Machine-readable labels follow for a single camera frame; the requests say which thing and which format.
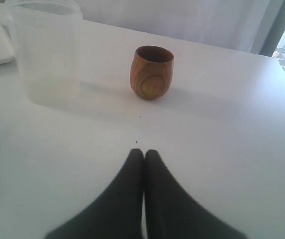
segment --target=white curtain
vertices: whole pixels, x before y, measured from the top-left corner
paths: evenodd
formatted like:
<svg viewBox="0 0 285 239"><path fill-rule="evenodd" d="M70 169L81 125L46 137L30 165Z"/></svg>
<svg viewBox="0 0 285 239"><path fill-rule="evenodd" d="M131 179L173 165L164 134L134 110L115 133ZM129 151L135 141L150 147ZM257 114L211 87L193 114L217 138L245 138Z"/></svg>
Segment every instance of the white curtain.
<svg viewBox="0 0 285 239"><path fill-rule="evenodd" d="M269 0L75 0L84 19L250 52Z"/></svg>

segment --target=wood grain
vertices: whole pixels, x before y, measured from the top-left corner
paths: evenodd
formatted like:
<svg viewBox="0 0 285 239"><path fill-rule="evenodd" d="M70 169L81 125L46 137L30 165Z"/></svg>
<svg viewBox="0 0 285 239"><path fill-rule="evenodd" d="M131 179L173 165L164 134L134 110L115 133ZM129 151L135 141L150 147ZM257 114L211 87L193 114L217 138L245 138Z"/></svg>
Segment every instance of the wood grain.
<svg viewBox="0 0 285 239"><path fill-rule="evenodd" d="M131 88L143 99L163 96L172 81L173 64L174 56L170 51L157 46L139 47L130 71Z"/></svg>

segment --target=plastic cup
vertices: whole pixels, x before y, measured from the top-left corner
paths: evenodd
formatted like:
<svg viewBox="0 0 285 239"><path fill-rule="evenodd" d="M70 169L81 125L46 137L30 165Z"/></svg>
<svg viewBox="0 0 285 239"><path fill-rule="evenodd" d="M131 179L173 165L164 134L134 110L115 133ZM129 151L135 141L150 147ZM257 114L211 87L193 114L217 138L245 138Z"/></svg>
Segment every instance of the plastic cup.
<svg viewBox="0 0 285 239"><path fill-rule="evenodd" d="M37 104L69 101L79 92L80 7L70 0L6 0L23 88Z"/></svg>

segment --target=wall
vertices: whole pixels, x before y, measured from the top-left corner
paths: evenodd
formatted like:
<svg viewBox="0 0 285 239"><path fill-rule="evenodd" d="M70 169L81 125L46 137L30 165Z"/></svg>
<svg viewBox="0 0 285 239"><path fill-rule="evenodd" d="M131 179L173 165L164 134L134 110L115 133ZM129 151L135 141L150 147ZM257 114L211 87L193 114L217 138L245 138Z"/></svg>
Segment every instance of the wall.
<svg viewBox="0 0 285 239"><path fill-rule="evenodd" d="M251 52L259 54L263 44L266 40L268 33L273 26L275 18L283 5L285 0L270 0L269 5L266 9L265 15L263 17L262 23L258 29L257 36L255 38Z"/></svg>

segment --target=table surface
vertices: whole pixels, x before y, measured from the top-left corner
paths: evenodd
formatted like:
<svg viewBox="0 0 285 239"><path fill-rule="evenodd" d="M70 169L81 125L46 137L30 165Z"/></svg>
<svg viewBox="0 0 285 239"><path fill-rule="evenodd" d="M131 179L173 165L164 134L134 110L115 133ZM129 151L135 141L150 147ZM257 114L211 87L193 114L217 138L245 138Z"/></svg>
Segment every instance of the table surface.
<svg viewBox="0 0 285 239"><path fill-rule="evenodd" d="M157 149L191 196L250 238L285 238L278 62L94 22L82 28L81 92L67 106L31 103L15 62L0 65L0 239L39 239L73 217L132 148ZM171 89L156 101L129 84L134 51L149 44L175 55Z"/></svg>

